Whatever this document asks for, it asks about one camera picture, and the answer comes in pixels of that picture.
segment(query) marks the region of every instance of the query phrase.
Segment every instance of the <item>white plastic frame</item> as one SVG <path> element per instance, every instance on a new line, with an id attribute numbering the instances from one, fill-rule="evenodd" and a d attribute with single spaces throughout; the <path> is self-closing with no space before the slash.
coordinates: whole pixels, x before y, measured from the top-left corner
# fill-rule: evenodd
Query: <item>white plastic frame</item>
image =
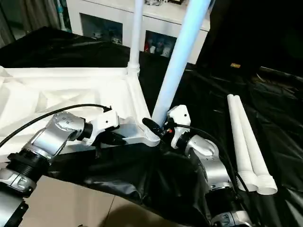
<path id="1" fill-rule="evenodd" d="M 197 31 L 201 27 L 208 8 L 209 0 L 203 0 L 203 4 L 200 2 L 201 0 L 191 0 L 184 25 L 177 39 L 173 56 L 180 56 L 184 49 L 187 50 L 186 56 L 182 57 L 182 65 L 187 62 Z M 3 94 L 0 96 L 0 117 L 6 113 L 6 117 L 2 118 L 4 122 L 2 125 L 0 118 L 0 140 L 45 112 L 68 105 L 93 102 L 110 105 L 117 111 L 120 121 L 120 129 L 117 131 L 126 136 L 125 140 L 128 144 L 145 143 L 148 146 L 156 146 L 160 141 L 159 138 L 142 123 L 144 117 L 151 116 L 138 80 L 143 3 L 144 0 L 135 1 L 131 54 L 127 68 L 0 68 L 0 93 Z M 194 10 L 195 5 L 203 10 L 203 15 L 197 17 L 199 21 L 194 26 L 188 26 L 189 18 L 195 18 L 199 13 L 201 14 Z M 189 32 L 186 29 L 189 27 L 192 35 L 184 35 Z M 191 42 L 187 44 L 186 38 L 190 38 Z M 179 64 L 178 58 L 172 57 L 169 65 L 174 67 Z M 179 74 L 180 72 L 170 72 L 166 77 L 176 78 L 179 81 L 181 78 Z M 174 93 L 175 91 L 172 90 L 170 96 L 174 96 Z M 162 96 L 158 98 L 158 101 L 162 103 L 165 99 L 166 97 Z M 100 110 L 93 107 L 83 107 L 70 110 L 70 112 L 87 120 L 92 120 L 100 114 Z M 9 153 L 20 151 L 36 130 L 44 127 L 47 121 L 48 119 L 44 119 L 35 123 L 1 147 L 0 162 L 6 161 Z M 91 149 L 79 144 L 74 145 L 75 142 L 68 143 L 63 153 Z"/>

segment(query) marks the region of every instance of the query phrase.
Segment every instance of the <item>white plastic pipe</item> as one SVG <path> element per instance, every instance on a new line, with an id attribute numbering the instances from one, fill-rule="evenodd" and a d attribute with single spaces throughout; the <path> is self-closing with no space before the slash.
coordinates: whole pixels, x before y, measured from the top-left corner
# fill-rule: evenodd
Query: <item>white plastic pipe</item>
<path id="1" fill-rule="evenodd" d="M 162 126 L 182 78 L 210 0 L 191 0 L 177 38 L 169 66 L 152 113 L 152 120 Z"/>
<path id="2" fill-rule="evenodd" d="M 129 57 L 128 67 L 130 69 L 139 68 L 139 50 L 140 50 L 140 36 L 142 27 L 144 0 L 136 0 L 134 8 L 133 32 L 131 53 Z"/>
<path id="3" fill-rule="evenodd" d="M 241 99 L 239 96 L 234 97 L 238 107 L 238 113 L 240 116 L 240 122 L 242 125 L 246 145 L 250 155 L 250 161 L 253 171 L 257 175 L 258 189 L 257 193 L 261 195 L 272 195 L 275 194 L 278 189 L 274 178 L 269 174 L 258 142 L 251 128 L 250 122 L 247 118 L 245 110 L 243 108 Z"/>
<path id="4" fill-rule="evenodd" d="M 228 95 L 227 101 L 232 123 L 232 136 L 235 146 L 238 173 L 245 182 L 248 190 L 254 192 L 257 190 L 257 176 L 252 170 L 250 156 L 238 115 L 237 104 L 233 95 Z M 245 190 L 240 181 L 238 181 L 238 187 L 243 191 Z"/>

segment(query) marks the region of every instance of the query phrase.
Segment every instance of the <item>shelf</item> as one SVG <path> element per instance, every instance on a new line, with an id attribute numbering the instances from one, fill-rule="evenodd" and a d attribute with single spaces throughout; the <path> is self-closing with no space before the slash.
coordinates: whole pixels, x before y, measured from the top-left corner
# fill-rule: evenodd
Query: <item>shelf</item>
<path id="1" fill-rule="evenodd" d="M 80 0 L 88 1 L 116 9 L 121 9 L 128 12 L 134 12 L 135 0 Z M 174 3 L 164 3 L 161 6 L 148 6 L 145 5 L 143 15 L 147 17 L 156 18 L 159 20 L 168 21 L 175 24 L 182 24 L 186 12 L 186 4 L 182 5 Z M 208 11 L 201 26 L 201 30 L 210 30 L 210 12 Z"/>

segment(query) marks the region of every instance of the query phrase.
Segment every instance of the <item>white cabinet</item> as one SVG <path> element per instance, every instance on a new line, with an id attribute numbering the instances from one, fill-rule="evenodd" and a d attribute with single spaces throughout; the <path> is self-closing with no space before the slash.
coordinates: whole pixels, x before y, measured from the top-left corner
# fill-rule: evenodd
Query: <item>white cabinet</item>
<path id="1" fill-rule="evenodd" d="M 83 18 L 86 15 L 117 22 L 121 27 L 122 45 L 130 47 L 134 15 L 134 0 L 67 0 L 72 32 L 86 35 Z M 179 35 L 186 5 L 164 3 L 161 6 L 144 6 L 140 50 L 144 51 L 147 32 L 155 32 L 172 37 Z M 188 62 L 195 64 L 206 35 L 210 29 L 209 12 L 201 26 L 198 38 Z"/>

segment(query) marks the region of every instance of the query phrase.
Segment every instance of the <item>black cloth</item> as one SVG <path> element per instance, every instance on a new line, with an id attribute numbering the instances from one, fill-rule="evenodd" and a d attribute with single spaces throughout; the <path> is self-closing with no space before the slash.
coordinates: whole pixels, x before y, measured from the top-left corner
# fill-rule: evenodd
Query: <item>black cloth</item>
<path id="1" fill-rule="evenodd" d="M 43 28 L 0 50 L 0 65 L 125 67 L 129 48 Z M 169 60 L 140 53 L 139 81 L 152 112 Z M 215 136 L 236 167 L 226 96 L 240 95 L 278 193 L 251 193 L 269 227 L 303 226 L 303 108 L 296 93 L 247 74 L 189 65 L 172 106 L 187 106 L 192 126 Z M 60 155 L 48 175 L 112 193 L 181 224 L 206 226 L 205 180 L 187 158 L 161 144 Z M 241 194 L 248 203 L 246 194 Z"/>

